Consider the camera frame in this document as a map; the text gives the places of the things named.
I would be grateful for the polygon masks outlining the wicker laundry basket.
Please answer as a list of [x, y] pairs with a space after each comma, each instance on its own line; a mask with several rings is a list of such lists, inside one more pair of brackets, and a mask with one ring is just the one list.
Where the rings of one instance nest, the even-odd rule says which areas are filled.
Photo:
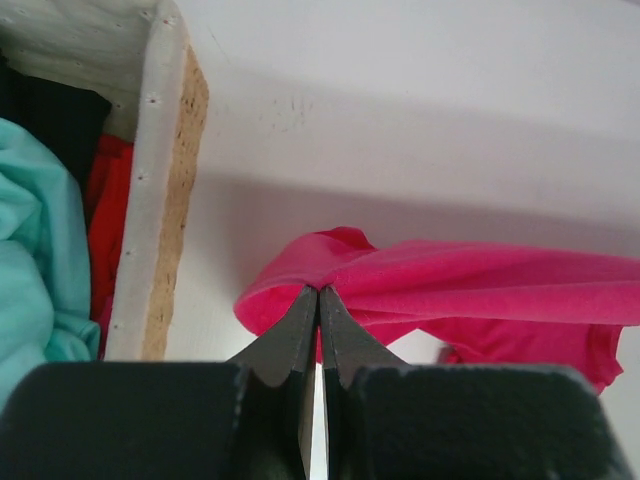
[[26, 74], [108, 99], [107, 131], [133, 143], [105, 356], [161, 360], [209, 101], [178, 5], [5, 1], [1, 47]]

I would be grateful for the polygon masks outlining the black t shirt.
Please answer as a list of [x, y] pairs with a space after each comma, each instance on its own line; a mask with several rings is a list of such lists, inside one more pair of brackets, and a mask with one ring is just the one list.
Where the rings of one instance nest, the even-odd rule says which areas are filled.
[[82, 189], [111, 110], [92, 90], [25, 75], [1, 59], [1, 117], [51, 150]]

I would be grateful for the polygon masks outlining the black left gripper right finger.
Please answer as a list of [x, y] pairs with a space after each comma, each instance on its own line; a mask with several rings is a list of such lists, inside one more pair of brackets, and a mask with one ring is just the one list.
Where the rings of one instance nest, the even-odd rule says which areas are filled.
[[361, 426], [350, 386], [360, 369], [398, 367], [400, 358], [356, 322], [331, 286], [319, 294], [319, 330], [328, 477], [352, 479]]

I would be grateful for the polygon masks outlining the red t shirt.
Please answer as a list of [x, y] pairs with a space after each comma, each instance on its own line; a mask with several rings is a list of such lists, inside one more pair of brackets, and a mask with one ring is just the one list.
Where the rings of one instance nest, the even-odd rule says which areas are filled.
[[85, 192], [89, 215], [91, 319], [108, 328], [125, 229], [134, 146], [100, 137]]

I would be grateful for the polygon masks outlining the pink t shirt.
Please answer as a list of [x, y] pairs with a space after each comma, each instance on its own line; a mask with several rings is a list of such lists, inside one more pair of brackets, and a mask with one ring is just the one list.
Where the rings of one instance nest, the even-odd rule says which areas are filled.
[[306, 287], [334, 289], [382, 344], [422, 330], [451, 347], [451, 363], [569, 366], [597, 391], [620, 375], [621, 331], [639, 322], [634, 258], [428, 240], [380, 249], [352, 227], [288, 244], [235, 315], [261, 335]]

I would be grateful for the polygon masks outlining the teal t shirt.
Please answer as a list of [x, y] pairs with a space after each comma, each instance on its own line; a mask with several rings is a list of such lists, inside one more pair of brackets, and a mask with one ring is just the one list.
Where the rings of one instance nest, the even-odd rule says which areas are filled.
[[79, 187], [23, 127], [1, 123], [1, 398], [49, 362], [92, 361], [90, 262]]

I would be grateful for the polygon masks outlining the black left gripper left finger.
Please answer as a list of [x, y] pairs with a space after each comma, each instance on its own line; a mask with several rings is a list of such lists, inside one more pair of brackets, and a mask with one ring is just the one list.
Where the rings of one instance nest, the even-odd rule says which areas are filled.
[[303, 288], [281, 320], [230, 359], [246, 371], [233, 479], [310, 475], [318, 299], [317, 290]]

